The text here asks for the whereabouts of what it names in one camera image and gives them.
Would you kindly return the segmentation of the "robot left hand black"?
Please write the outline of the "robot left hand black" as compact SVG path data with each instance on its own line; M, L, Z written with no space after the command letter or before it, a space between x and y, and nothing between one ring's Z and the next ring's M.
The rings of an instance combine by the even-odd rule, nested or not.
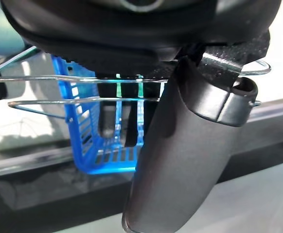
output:
M178 60L148 128L123 212L130 233L174 233L224 170L255 105L278 0L3 0L29 43L103 73Z

